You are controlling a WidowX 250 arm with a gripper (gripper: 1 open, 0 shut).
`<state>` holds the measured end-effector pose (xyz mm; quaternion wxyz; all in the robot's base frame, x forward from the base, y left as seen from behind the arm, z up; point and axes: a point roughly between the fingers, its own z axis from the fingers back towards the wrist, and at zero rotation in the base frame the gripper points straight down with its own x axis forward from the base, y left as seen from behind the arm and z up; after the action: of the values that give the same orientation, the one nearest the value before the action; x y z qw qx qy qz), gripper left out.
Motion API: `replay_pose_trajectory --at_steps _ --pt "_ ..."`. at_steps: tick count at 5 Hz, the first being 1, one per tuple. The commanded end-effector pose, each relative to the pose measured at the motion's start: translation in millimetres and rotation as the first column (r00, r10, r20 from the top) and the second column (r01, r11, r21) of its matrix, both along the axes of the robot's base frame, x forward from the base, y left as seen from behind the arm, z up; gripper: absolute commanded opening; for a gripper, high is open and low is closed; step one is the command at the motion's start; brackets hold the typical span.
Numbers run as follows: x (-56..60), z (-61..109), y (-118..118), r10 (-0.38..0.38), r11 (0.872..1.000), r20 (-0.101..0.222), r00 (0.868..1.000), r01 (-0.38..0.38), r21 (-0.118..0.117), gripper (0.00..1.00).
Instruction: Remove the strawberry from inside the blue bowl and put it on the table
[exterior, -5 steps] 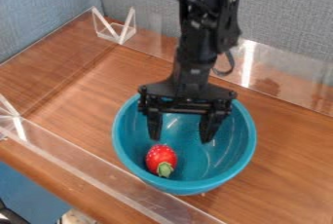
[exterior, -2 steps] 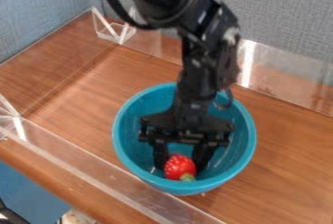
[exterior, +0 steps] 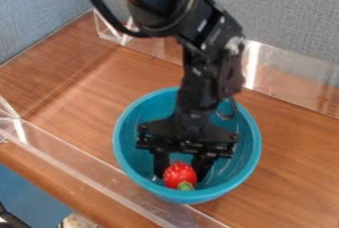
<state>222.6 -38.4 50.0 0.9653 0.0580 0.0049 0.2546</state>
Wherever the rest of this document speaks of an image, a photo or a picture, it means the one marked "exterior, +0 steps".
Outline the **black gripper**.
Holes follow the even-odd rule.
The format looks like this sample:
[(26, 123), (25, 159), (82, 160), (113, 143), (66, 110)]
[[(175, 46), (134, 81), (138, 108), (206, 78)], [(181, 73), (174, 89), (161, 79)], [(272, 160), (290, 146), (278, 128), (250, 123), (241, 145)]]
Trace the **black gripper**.
[(166, 118), (138, 125), (137, 148), (154, 153), (154, 172), (158, 177), (163, 177), (170, 166), (170, 153), (197, 155), (193, 168), (198, 181), (207, 176), (218, 158), (229, 159), (234, 155), (241, 134), (213, 122), (217, 112), (217, 108), (187, 112), (177, 107)]

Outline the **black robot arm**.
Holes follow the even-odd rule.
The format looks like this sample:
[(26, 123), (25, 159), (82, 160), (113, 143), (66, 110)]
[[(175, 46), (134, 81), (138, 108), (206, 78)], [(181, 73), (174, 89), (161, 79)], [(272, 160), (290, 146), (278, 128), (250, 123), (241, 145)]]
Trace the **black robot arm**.
[(126, 0), (137, 31), (129, 30), (103, 0), (90, 0), (106, 21), (135, 38), (174, 37), (183, 46), (185, 76), (177, 106), (165, 118), (138, 125), (137, 147), (154, 155), (154, 171), (165, 174), (170, 155), (194, 156), (198, 179), (220, 158), (234, 155), (241, 135), (214, 125), (224, 101), (242, 91), (244, 27), (215, 0)]

